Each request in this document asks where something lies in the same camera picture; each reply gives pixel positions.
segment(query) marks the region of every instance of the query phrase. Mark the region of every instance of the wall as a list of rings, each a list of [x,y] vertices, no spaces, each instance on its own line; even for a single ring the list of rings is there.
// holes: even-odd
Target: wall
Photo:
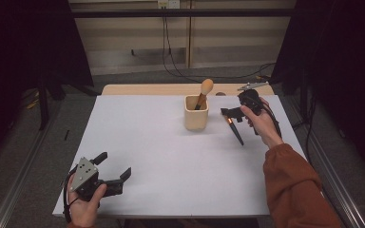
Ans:
[[[73,10],[156,9],[157,1],[69,0]],[[182,9],[287,9],[295,0],[181,0]],[[163,18],[76,19],[93,75],[161,70]],[[278,58],[289,18],[167,18],[177,68],[260,65]]]

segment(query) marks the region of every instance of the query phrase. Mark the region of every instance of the electrical outlet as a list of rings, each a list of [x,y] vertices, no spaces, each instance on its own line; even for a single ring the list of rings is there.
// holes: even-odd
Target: electrical outlet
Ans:
[[[179,9],[180,0],[168,0],[168,8],[169,9]]]
[[[168,9],[168,0],[158,0],[158,9]]]

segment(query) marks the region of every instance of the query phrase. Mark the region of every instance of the wooden handle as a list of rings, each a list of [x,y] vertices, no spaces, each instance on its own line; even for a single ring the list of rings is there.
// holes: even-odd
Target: wooden handle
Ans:
[[[211,79],[203,80],[201,84],[201,94],[198,98],[197,105],[195,106],[195,110],[200,110],[202,104],[206,101],[206,95],[212,90],[213,81]]]

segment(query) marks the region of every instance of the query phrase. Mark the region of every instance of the wrist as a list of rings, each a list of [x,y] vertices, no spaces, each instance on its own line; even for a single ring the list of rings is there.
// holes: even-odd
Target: wrist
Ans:
[[[268,140],[266,142],[266,145],[268,146],[269,149],[272,149],[273,147],[280,145],[280,144],[284,144],[284,141],[279,136],[271,138],[270,140]]]

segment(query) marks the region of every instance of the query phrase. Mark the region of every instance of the black curtain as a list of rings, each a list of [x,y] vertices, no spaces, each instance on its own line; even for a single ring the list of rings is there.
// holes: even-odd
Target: black curtain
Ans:
[[[274,70],[272,77],[281,81],[286,91],[293,92],[301,82],[301,74],[285,74],[284,64],[290,59],[294,64],[290,63],[289,67],[294,66],[298,71],[305,68],[306,80],[318,100],[365,160],[365,1],[332,1],[332,4],[328,8],[332,11],[320,22],[323,33],[310,62],[298,61],[305,49],[290,46],[294,40],[309,39],[310,34],[295,38],[302,27],[293,26],[286,33],[277,62],[279,68]]]
[[[0,142],[19,110],[21,94],[44,81],[54,98],[62,84],[93,86],[67,0],[0,1]]]

